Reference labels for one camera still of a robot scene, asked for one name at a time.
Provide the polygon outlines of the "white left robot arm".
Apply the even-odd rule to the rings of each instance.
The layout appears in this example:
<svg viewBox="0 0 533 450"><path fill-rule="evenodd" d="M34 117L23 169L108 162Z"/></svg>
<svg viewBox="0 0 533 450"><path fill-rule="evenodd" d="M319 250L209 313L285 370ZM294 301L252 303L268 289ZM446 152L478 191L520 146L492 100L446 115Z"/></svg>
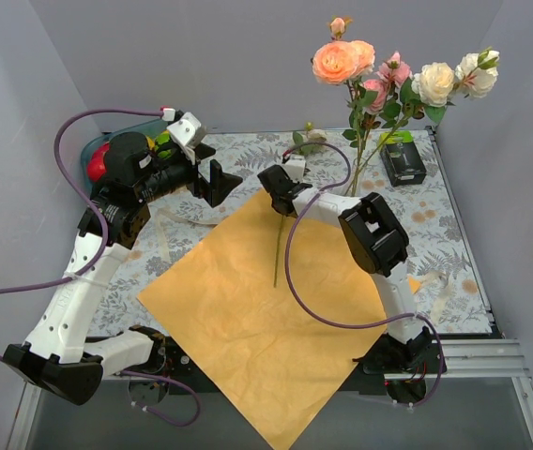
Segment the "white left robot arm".
<svg viewBox="0 0 533 450"><path fill-rule="evenodd" d="M85 404L107 376L129 368L154 375L166 364L167 339L153 328L134 325L96 342L87 337L114 273L150 220L149 203L186 187L216 207L242 182L216 160L203 177L173 140L153 147L140 132L112 137L103 164L78 225L66 283L24 342L8 345L2 357L29 383L75 405Z"/></svg>

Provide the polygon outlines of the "green leafy stem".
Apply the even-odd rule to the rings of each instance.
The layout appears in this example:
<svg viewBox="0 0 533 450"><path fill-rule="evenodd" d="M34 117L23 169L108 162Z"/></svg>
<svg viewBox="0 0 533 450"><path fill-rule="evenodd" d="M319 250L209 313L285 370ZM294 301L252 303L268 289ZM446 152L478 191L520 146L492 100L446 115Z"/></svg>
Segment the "green leafy stem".
<svg viewBox="0 0 533 450"><path fill-rule="evenodd" d="M303 143L303 146L301 146L295 152L292 152L287 155L288 159L286 161L294 163L306 163L305 157L309 154L322 150L324 148L323 143L327 141L327 137L324 136L321 131L316 130L312 122L307 122L302 132L294 131L292 133L292 138L294 145L300 145L301 143ZM278 286L279 262L282 250L282 235L284 231L285 218L288 216L292 216L295 213L294 206L292 204L292 193L294 192L294 190L295 188L291 187L291 185L288 184L288 189L286 190L286 192L281 191L282 197L279 199L279 202L282 204L282 206L284 206L284 209L281 209L279 206L276 207L276 211L281 212L282 214L276 240L273 277L274 288Z"/></svg>

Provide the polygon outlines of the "white rose stem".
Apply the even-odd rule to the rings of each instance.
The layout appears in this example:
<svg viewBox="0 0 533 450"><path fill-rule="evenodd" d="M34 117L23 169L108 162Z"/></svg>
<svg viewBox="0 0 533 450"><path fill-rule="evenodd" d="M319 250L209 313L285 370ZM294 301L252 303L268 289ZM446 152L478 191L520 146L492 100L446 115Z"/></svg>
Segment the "white rose stem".
<svg viewBox="0 0 533 450"><path fill-rule="evenodd" d="M400 90L400 101L404 107L403 118L407 123L424 117L438 124L452 105L456 96L463 98L484 98L496 84L500 53L492 48L471 52L463 56L456 67L444 62L432 62L413 72ZM374 78L379 67L366 77Z"/></svg>

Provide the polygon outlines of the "orange wrapping paper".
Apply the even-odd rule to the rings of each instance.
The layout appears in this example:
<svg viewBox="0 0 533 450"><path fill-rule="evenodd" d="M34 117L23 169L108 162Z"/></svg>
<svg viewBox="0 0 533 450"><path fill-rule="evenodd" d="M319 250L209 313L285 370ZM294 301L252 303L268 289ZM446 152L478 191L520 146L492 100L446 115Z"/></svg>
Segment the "orange wrapping paper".
<svg viewBox="0 0 533 450"><path fill-rule="evenodd" d="M371 277L343 233L281 217L257 192L139 301L275 449L287 449L383 333Z"/></svg>

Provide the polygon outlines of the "cream printed ribbon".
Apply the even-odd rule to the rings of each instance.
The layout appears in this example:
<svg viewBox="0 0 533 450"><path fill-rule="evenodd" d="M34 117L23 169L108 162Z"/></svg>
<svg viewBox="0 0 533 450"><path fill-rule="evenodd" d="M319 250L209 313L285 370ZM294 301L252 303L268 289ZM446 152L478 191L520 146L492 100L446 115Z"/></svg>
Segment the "cream printed ribbon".
<svg viewBox="0 0 533 450"><path fill-rule="evenodd" d="M162 207L155 211L153 214L153 222L155 235L160 250L160 256L167 262L172 263L170 252L169 231L171 229L177 230L181 226L195 226L195 227L216 227L221 223L221 218L210 217L205 220L190 219L181 217L174 213L168 207Z"/></svg>

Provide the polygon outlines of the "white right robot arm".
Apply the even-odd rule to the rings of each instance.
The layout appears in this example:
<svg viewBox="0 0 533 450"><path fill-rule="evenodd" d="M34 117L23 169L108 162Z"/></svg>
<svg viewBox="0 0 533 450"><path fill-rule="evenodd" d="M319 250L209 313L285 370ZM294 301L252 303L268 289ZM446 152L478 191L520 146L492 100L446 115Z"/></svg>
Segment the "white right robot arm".
<svg viewBox="0 0 533 450"><path fill-rule="evenodd" d="M369 274L386 318L371 323L387 330L354 361L369 374L392 371L442 374L446 369L441 339L428 319L417 311L407 275L409 238L384 198L344 197L295 180L284 165L258 174L273 209L296 220L311 218L341 229L353 260Z"/></svg>

